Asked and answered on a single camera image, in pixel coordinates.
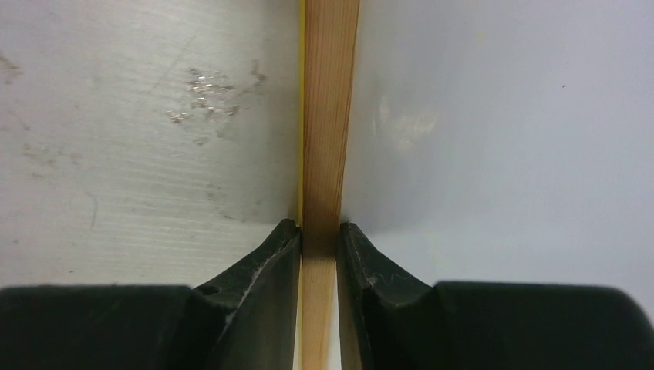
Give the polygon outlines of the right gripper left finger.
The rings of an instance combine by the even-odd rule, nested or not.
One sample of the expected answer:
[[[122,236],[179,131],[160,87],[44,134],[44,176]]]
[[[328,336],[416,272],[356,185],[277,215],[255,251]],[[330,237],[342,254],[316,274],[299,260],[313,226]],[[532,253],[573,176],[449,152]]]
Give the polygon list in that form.
[[[1,292],[3,369],[290,369],[301,232],[282,220],[209,281]]]

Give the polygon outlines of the yellow picture frame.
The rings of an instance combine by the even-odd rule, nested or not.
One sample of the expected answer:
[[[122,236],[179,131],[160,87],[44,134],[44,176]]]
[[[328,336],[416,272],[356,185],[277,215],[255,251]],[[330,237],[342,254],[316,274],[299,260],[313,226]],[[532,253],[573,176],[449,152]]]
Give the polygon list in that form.
[[[359,10],[358,1],[301,3],[301,369],[328,367]]]

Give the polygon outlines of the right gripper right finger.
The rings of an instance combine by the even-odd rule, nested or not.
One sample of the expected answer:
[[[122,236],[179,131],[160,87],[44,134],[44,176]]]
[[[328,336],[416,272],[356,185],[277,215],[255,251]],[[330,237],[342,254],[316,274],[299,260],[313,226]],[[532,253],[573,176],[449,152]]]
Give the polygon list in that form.
[[[614,288],[428,285],[344,223],[337,249],[344,369],[651,369],[653,327]]]

